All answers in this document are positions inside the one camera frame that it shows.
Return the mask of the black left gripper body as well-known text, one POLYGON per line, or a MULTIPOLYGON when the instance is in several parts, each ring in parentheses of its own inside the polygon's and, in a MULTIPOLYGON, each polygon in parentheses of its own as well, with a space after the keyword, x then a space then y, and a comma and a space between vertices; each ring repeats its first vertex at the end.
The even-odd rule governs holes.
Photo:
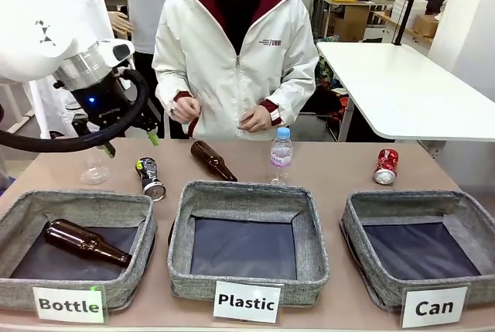
POLYGON ((113 125, 127 114, 132 106, 121 86, 117 71, 111 71, 102 81, 95 85, 70 92, 86 116, 77 113, 72 120, 72 126, 77 134, 89 134, 88 123, 100 129, 113 125))

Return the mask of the clear plastic cup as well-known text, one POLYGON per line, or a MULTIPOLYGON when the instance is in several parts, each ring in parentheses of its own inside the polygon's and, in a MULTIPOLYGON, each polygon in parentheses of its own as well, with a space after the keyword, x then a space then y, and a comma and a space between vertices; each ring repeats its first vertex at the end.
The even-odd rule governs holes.
POLYGON ((80 181, 88 186, 96 186, 107 182, 111 177, 104 158, 107 155, 99 149, 91 149, 84 157, 84 170, 80 181))

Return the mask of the crushed black silver can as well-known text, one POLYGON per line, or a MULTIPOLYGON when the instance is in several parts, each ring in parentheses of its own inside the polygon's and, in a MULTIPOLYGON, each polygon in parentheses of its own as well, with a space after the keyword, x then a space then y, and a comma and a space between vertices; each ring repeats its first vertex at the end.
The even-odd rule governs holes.
POLYGON ((166 196, 166 187, 158 178, 156 161, 150 157, 140 158, 135 164, 135 170, 142 182, 142 192, 154 202, 166 196))

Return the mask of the brown glass bottle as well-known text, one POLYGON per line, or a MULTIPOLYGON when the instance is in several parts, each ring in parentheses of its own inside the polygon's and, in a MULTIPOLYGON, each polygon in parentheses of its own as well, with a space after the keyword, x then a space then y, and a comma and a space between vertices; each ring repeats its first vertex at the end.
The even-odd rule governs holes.
POLYGON ((212 176, 223 181, 237 182, 237 177, 229 170, 224 159, 204 141, 195 141, 190 148, 193 158, 212 176))
POLYGON ((48 223, 44 230, 47 243, 75 255, 94 258, 127 268, 132 256, 109 244, 100 234, 65 219, 48 223))

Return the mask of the clear pink-label water bottle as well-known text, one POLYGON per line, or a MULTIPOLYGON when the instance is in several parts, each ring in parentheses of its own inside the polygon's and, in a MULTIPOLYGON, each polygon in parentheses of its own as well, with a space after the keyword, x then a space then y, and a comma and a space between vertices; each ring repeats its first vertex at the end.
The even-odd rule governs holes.
POLYGON ((270 150, 270 161, 273 168, 272 183, 286 183, 292 163, 292 151, 290 129, 286 127, 278 128, 270 150))

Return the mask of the crushed red can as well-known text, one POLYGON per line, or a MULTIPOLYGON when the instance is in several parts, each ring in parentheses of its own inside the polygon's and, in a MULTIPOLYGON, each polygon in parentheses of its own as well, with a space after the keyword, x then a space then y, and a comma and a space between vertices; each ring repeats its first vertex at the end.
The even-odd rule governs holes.
POLYGON ((374 180, 380 185, 391 185, 397 177, 399 154, 395 149, 382 149, 377 157, 374 180))

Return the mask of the person's right forearm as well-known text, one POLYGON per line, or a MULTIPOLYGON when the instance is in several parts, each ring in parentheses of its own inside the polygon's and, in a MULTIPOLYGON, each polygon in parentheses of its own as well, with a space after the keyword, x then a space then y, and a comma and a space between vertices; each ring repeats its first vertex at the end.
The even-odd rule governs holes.
POLYGON ((184 53, 173 47, 163 49, 156 46, 152 68, 158 81, 155 96, 170 118, 186 122, 189 116, 180 109, 179 100, 191 100, 193 95, 189 89, 184 53))

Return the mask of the person's left forearm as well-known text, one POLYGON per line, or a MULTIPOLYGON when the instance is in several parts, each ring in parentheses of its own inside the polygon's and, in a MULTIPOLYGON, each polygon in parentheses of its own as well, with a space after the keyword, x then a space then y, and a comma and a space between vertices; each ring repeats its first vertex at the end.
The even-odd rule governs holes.
POLYGON ((292 124, 316 89, 316 61, 286 67, 278 88, 260 105, 269 113, 270 125, 292 124))

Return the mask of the grey fabric basket can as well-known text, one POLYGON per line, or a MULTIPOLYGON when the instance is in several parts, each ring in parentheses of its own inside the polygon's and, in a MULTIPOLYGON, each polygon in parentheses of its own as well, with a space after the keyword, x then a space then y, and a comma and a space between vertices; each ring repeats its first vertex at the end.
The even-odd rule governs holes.
POLYGON ((382 310, 399 311, 408 290, 464 285, 467 305, 495 303, 495 218, 467 193, 355 192, 340 229, 382 310))

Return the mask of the white Can label sign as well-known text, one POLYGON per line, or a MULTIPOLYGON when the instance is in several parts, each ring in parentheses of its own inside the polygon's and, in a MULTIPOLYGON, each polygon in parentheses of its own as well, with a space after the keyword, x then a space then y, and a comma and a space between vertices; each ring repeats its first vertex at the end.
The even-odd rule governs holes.
POLYGON ((465 309, 469 286, 406 289, 402 300, 403 329, 458 323, 465 309))

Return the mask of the person's right hand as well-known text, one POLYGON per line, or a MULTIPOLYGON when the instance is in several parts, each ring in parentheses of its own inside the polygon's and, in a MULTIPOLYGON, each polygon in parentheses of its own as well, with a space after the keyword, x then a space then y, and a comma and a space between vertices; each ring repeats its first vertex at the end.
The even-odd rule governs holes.
POLYGON ((200 113, 201 107, 197 99, 182 97, 174 101, 170 117, 181 124, 186 124, 198 119, 200 113))

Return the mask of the background person's hand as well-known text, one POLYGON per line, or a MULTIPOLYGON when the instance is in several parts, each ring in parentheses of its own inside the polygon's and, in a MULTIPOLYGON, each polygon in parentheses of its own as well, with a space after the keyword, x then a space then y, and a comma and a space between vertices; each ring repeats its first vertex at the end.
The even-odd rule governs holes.
POLYGON ((112 29, 120 34, 132 33, 133 25, 128 21, 128 16, 122 12, 108 12, 112 29))

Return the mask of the person's left hand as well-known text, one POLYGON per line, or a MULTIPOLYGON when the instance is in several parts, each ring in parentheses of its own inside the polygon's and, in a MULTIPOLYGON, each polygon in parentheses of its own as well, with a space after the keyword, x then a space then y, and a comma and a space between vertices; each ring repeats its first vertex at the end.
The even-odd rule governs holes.
POLYGON ((258 105, 245 113, 239 123, 240 130, 250 133, 265 131, 270 129, 270 127, 270 112, 262 105, 258 105))

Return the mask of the person's white jacket torso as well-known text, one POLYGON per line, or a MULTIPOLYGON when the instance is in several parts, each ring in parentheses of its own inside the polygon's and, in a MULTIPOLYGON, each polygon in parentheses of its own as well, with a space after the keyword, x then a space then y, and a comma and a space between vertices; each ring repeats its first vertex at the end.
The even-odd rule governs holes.
POLYGON ((286 126, 250 133, 240 120, 278 88, 286 67, 319 58, 302 0, 166 0, 156 46, 185 55, 201 113, 178 123, 199 140, 272 140, 286 126))

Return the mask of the white side table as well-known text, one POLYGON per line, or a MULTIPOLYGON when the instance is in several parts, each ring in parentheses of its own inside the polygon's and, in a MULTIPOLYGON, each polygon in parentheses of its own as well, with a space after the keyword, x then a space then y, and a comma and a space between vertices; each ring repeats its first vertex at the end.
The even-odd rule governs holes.
POLYGON ((495 142, 495 102, 407 45, 320 42, 349 95, 338 140, 358 109, 382 138, 495 142))

